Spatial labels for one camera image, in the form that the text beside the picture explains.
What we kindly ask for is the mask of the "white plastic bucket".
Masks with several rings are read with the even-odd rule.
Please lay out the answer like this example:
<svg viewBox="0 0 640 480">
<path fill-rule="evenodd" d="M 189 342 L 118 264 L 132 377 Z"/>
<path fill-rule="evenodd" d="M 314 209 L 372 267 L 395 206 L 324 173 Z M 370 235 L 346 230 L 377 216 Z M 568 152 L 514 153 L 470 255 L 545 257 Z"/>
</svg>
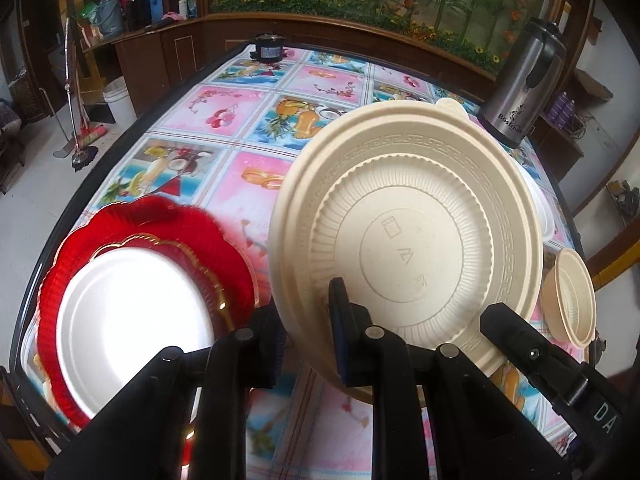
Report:
<svg viewBox="0 0 640 480">
<path fill-rule="evenodd" d="M 112 80 L 104 87 L 103 97 L 119 128 L 127 130 L 137 120 L 134 104 L 123 76 Z"/>
</svg>

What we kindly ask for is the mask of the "white foam bowl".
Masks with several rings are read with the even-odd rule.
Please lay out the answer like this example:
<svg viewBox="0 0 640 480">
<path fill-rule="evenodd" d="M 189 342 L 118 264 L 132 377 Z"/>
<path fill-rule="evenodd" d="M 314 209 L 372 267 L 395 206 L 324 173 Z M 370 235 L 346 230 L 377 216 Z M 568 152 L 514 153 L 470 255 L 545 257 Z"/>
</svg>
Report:
<svg viewBox="0 0 640 480">
<path fill-rule="evenodd" d="M 544 196 L 544 193 L 541 191 L 541 188 L 537 185 L 528 171 L 518 162 L 516 162 L 514 166 L 520 172 L 529 190 L 529 194 L 532 196 L 538 218 L 538 224 L 540 226 L 541 239 L 544 243 L 549 243 L 555 232 L 555 223 L 551 206 L 546 199 L 546 196 Z"/>
</svg>

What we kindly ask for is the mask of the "large red scalloped plate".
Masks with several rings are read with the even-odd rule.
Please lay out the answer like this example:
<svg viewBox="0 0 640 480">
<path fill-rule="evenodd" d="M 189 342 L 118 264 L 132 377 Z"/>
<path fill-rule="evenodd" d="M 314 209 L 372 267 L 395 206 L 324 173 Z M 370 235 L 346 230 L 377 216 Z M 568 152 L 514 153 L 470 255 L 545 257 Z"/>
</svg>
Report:
<svg viewBox="0 0 640 480">
<path fill-rule="evenodd" d="M 188 245 L 221 282 L 234 328 L 247 326 L 258 306 L 255 272 L 211 214 L 195 207 L 152 195 L 131 203 L 114 203 L 96 212 L 62 241 L 38 292 L 37 350 L 51 382 L 54 400 L 75 426 L 88 425 L 90 416 L 73 400 L 63 378 L 55 344 L 63 294 L 70 280 L 90 261 L 100 246 L 119 242 L 134 233 L 149 233 L 161 240 Z"/>
</svg>

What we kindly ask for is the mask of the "steel thermos jug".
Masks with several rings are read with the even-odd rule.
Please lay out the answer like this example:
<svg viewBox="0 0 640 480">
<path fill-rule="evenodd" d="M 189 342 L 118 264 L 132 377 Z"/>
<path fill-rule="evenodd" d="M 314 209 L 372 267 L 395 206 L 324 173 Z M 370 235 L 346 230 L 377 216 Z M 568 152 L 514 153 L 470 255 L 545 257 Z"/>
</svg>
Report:
<svg viewBox="0 0 640 480">
<path fill-rule="evenodd" d="M 529 135 L 560 79 L 566 45 L 553 22 L 530 18 L 515 40 L 477 119 L 498 141 L 517 148 Z"/>
</svg>

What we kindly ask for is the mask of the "white foam plate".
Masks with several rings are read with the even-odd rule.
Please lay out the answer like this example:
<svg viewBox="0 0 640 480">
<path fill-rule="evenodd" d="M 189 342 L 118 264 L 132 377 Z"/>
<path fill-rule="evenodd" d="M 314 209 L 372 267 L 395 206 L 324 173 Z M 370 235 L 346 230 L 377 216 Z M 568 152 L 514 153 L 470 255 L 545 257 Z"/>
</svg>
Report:
<svg viewBox="0 0 640 480">
<path fill-rule="evenodd" d="M 163 348 L 191 352 L 214 341 L 194 278 L 171 258 L 137 247 L 85 264 L 66 286 L 56 319 L 63 385 L 88 418 Z"/>
</svg>

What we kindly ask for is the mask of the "small beige plastic bowl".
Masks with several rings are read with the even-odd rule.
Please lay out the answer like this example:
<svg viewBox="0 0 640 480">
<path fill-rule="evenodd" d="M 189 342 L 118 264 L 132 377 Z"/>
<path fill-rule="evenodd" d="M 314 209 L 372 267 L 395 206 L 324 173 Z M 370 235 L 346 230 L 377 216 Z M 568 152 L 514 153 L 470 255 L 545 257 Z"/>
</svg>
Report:
<svg viewBox="0 0 640 480">
<path fill-rule="evenodd" d="M 540 291 L 544 322 L 553 338 L 585 349 L 596 336 L 596 295 L 589 271 L 574 249 L 563 248 Z"/>
</svg>

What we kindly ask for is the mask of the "small black jar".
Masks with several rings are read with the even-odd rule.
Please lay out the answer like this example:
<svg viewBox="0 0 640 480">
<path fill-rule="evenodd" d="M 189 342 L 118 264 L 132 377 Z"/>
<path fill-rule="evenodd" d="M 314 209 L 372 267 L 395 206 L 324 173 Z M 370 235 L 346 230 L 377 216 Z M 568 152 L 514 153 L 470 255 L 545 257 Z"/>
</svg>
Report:
<svg viewBox="0 0 640 480">
<path fill-rule="evenodd" d="M 250 58 L 259 63 L 279 63 L 284 59 L 285 38 L 277 34 L 259 34 L 254 40 Z"/>
</svg>

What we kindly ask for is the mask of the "large beige plastic bowl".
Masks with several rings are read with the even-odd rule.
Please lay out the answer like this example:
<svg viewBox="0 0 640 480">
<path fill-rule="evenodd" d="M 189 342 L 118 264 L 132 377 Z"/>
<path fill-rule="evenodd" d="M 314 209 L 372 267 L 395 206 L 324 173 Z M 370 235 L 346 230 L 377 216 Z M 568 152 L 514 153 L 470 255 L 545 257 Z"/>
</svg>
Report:
<svg viewBox="0 0 640 480">
<path fill-rule="evenodd" d="M 502 302 L 535 310 L 544 248 L 528 187 L 455 100 L 351 110 L 300 151 L 277 196 L 269 281 L 302 357 L 341 385 L 329 284 L 414 346 L 457 346 L 483 373 L 504 354 L 480 332 Z"/>
</svg>

